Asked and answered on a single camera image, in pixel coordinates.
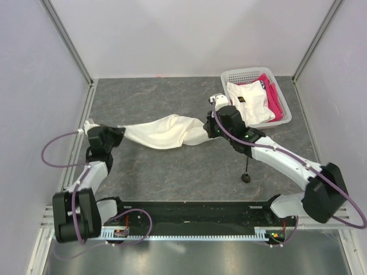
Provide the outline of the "cream cloth napkin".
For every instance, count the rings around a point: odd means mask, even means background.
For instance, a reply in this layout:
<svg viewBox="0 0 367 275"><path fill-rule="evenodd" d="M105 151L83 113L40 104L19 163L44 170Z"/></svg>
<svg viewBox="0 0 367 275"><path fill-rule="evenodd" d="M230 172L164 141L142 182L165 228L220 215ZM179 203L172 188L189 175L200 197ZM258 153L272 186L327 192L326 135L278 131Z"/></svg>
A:
<svg viewBox="0 0 367 275"><path fill-rule="evenodd" d="M148 148L169 150L210 141L203 126L197 118L172 114L149 123L125 125L124 137Z"/></svg>

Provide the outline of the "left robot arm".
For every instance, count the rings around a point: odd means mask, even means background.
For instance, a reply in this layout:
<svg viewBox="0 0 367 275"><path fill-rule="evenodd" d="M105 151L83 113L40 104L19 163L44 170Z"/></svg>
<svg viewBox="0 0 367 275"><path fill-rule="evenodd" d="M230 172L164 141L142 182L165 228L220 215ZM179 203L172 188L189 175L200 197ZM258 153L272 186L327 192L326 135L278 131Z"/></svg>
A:
<svg viewBox="0 0 367 275"><path fill-rule="evenodd" d="M102 224L108 220L121 225L126 218L123 208L115 199L98 203L95 192L109 175L112 149L118 147L125 128L97 125L86 130L89 146L85 153L84 169L76 181L52 198L54 230L57 242L79 241L85 243L101 233Z"/></svg>

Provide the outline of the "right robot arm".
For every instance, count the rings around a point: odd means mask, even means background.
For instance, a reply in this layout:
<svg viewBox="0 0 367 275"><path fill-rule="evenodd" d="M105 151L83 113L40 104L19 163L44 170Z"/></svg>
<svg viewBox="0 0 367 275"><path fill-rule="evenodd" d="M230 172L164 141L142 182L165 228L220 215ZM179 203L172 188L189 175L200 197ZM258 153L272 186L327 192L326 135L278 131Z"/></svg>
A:
<svg viewBox="0 0 367 275"><path fill-rule="evenodd" d="M209 138L226 139L238 153L271 166L302 189L298 194L274 195L262 212L266 224L277 225L283 218L296 215L327 223L346 201L340 192L347 189L335 164L323 166L283 148L261 130L247 127L233 106L209 111L206 119L204 130Z"/></svg>

